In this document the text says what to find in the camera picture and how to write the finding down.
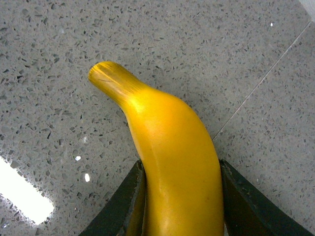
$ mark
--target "yellow banana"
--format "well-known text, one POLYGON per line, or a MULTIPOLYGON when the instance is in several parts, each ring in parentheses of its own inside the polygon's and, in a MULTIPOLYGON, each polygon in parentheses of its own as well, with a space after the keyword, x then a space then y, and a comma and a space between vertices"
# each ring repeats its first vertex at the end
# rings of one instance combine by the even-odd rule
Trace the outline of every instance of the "yellow banana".
POLYGON ((145 236, 222 236, 220 164, 197 114, 105 61, 89 80, 123 110, 147 176, 145 236))

